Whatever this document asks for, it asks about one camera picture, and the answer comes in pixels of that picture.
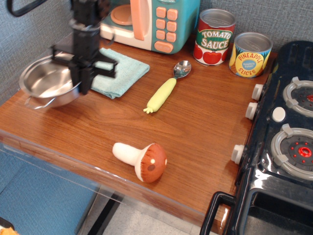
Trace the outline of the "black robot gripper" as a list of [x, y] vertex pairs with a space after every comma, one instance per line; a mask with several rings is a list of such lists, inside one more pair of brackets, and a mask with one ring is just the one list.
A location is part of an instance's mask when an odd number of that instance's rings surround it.
[[70, 70], [73, 85], [80, 85], [80, 92], [86, 95], [91, 89], [94, 77], [103, 75], [115, 77], [117, 62], [99, 51], [100, 25], [71, 23], [72, 45], [52, 46], [52, 59]]

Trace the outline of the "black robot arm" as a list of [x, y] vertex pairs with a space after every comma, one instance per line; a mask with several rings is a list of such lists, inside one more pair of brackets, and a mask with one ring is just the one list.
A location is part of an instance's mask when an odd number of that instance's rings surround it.
[[99, 51], [100, 23], [108, 15], [109, 0], [73, 0], [72, 46], [54, 45], [52, 59], [70, 70], [73, 86], [86, 95], [98, 75], [115, 77], [118, 62]]

